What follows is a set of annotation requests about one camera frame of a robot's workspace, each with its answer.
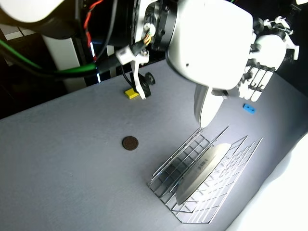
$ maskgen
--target dark background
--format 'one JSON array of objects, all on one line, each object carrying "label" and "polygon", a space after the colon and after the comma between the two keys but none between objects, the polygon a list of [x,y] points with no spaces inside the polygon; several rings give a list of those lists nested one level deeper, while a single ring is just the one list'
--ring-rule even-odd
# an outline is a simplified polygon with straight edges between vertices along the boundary
[{"label": "dark background", "polygon": [[[234,3],[252,14],[254,18],[273,20],[276,16],[286,16],[291,0],[235,0]],[[302,7],[300,15],[294,20],[292,29],[295,33],[291,36],[294,44],[300,45],[299,59],[293,63],[284,62],[277,73],[308,96],[308,7]],[[7,41],[12,47],[18,50],[25,57],[48,69],[55,69],[55,65],[40,34],[32,34]],[[88,50],[79,50],[78,55],[84,55],[89,60]],[[164,59],[163,52],[150,52],[150,62],[153,63]],[[41,104],[67,94],[62,82],[46,81],[32,76],[23,69],[8,65],[0,56],[0,118],[7,117],[27,108]],[[126,65],[125,70],[129,71],[130,66]],[[109,79],[109,74],[101,76],[102,80]],[[96,77],[86,80],[87,85],[97,83]]]}]

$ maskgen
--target metal wire rack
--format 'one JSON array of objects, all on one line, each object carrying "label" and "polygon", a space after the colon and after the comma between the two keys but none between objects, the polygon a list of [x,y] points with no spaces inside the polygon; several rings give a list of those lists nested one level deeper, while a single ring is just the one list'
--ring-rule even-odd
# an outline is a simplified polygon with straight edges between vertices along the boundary
[{"label": "metal wire rack", "polygon": [[245,148],[242,146],[248,136],[234,142],[199,188],[183,204],[178,205],[175,192],[180,181],[227,129],[209,141],[203,135],[204,129],[199,128],[152,175],[149,187],[182,223],[209,224],[214,219],[262,141],[260,138]]}]

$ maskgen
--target green cable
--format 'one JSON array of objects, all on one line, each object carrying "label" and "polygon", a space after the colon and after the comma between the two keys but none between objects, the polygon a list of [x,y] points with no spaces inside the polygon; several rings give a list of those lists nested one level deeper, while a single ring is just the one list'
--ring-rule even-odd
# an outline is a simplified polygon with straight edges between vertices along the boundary
[{"label": "green cable", "polygon": [[42,69],[39,65],[33,63],[32,61],[30,61],[29,59],[27,59],[26,57],[24,57],[22,54],[20,54],[19,52],[17,52],[15,49],[13,49],[12,47],[10,47],[8,44],[6,44],[4,41],[2,41],[0,39],[0,45],[3,46],[5,49],[7,49],[8,51],[10,51],[11,53],[13,53],[14,55],[16,55],[18,58],[22,59],[23,61],[25,61],[26,63],[30,64],[31,66],[34,66],[36,68]]},{"label": "green cable", "polygon": [[[16,51],[12,47],[10,47],[8,44],[6,44],[1,39],[0,39],[0,45],[3,46],[5,49],[7,49],[9,52],[16,55],[18,58],[22,59],[24,62],[26,62],[26,63],[30,64],[31,66],[36,67],[38,69],[42,69],[42,67],[40,67],[39,65],[35,64],[34,62],[32,62],[29,59],[27,59],[26,57],[24,57],[21,53],[19,53],[18,51]],[[95,69],[96,69],[95,64],[87,64],[87,65],[78,66],[78,67],[74,67],[74,68],[67,69],[67,70],[56,71],[56,72],[57,73],[80,73],[80,72],[87,72],[87,71],[91,71],[91,70],[95,70]]]}]

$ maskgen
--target brown round cookie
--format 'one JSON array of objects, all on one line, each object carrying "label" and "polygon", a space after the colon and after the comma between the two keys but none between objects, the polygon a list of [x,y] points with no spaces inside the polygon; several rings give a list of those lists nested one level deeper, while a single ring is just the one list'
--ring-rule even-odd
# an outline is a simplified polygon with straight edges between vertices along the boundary
[{"label": "brown round cookie", "polygon": [[126,150],[132,151],[138,147],[138,140],[133,136],[126,136],[123,141],[122,145]]}]

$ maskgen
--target robotic hand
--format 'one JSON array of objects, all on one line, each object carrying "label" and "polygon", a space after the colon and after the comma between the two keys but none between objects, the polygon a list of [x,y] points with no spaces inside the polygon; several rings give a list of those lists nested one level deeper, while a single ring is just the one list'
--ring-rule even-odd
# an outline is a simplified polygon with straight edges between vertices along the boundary
[{"label": "robotic hand", "polygon": [[[68,0],[46,0],[50,4],[24,0],[22,4],[25,6],[35,7],[29,8],[33,12],[23,9],[22,13],[18,10],[20,8],[16,8],[16,1],[0,0],[2,13],[9,18],[8,24],[20,22],[22,27],[32,26],[33,30],[57,39],[75,33],[69,26],[71,24],[66,23],[69,20],[61,20],[62,15],[56,10],[63,10],[64,3],[69,4]],[[274,21],[254,21],[248,12],[225,0],[118,1],[118,6],[132,10],[123,19],[123,9],[118,7],[115,17],[118,28],[108,42],[113,45],[114,41],[117,44],[122,41],[122,46],[127,45],[127,40],[117,33],[125,29],[129,32],[127,35],[131,35],[131,45],[116,51],[113,61],[105,62],[108,65],[102,64],[101,68],[97,65],[96,68],[103,72],[110,65],[130,62],[134,89],[145,99],[149,86],[138,73],[140,64],[149,61],[145,47],[149,45],[154,51],[164,51],[175,72],[197,83],[194,113],[202,127],[212,121],[228,96],[235,95],[253,102],[258,100],[272,74],[283,62],[287,49],[293,49],[293,59],[298,59],[299,46],[292,43],[289,35],[293,31],[282,17]],[[101,15],[108,14],[110,12],[106,9]]]}]

